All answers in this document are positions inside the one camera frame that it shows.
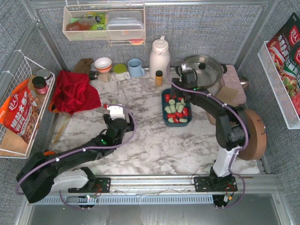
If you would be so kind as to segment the teal storage basket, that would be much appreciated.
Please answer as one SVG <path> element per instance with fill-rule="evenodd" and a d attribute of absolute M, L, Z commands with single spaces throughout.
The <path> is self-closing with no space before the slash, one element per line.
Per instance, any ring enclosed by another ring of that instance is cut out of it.
<path fill-rule="evenodd" d="M 165 94 L 171 95 L 171 89 L 165 89 L 161 93 L 162 117 L 164 123 L 169 127 L 185 127 L 192 121 L 192 109 L 190 103 L 185 103 L 181 97 L 171 97 L 169 102 L 165 101 Z"/>

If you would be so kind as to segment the red coffee capsule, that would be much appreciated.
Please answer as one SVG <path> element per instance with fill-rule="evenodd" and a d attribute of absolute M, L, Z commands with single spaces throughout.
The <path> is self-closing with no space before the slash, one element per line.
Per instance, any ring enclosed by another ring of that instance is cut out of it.
<path fill-rule="evenodd" d="M 171 99 L 170 94 L 165 94 L 165 101 L 166 101 L 166 102 L 169 102 L 170 99 Z"/>

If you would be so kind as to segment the green coffee capsule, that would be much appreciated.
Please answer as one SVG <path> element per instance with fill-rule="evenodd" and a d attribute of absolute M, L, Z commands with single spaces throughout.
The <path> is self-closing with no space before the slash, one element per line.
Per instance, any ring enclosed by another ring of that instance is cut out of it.
<path fill-rule="evenodd" d="M 174 119 L 173 118 L 169 118 L 167 121 L 170 122 L 170 123 L 174 123 Z"/>

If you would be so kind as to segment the brown cardboard sheet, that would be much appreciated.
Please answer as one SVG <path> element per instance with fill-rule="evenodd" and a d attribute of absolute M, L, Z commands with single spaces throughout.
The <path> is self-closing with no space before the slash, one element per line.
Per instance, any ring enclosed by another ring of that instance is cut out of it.
<path fill-rule="evenodd" d="M 220 89 L 216 98 L 224 103 L 232 104 L 237 95 L 238 91 L 236 89 L 224 86 Z"/>

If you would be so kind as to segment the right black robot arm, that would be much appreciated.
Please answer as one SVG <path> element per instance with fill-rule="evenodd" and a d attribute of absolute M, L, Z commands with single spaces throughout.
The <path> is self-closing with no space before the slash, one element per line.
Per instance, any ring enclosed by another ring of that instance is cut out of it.
<path fill-rule="evenodd" d="M 241 150 L 249 142 L 250 134 L 243 107 L 233 107 L 212 96 L 205 88 L 198 87 L 194 69 L 175 71 L 179 78 L 171 81 L 171 95 L 182 97 L 184 101 L 196 105 L 216 120 L 216 140 L 219 144 L 217 159 L 209 174 L 210 185 L 219 188 L 231 181 L 231 167 Z"/>

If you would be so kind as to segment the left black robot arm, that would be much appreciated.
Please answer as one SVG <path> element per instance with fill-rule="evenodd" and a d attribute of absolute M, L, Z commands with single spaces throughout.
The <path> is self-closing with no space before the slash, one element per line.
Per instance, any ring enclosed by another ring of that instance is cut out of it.
<path fill-rule="evenodd" d="M 50 193 L 58 175 L 112 154 L 125 144 L 122 141 L 125 133 L 135 131 L 135 118 L 130 112 L 127 115 L 129 122 L 123 118 L 113 120 L 109 114 L 105 114 L 107 129 L 82 146 L 49 156 L 42 152 L 32 155 L 16 177 L 16 193 L 25 195 L 29 203 L 36 203 Z"/>

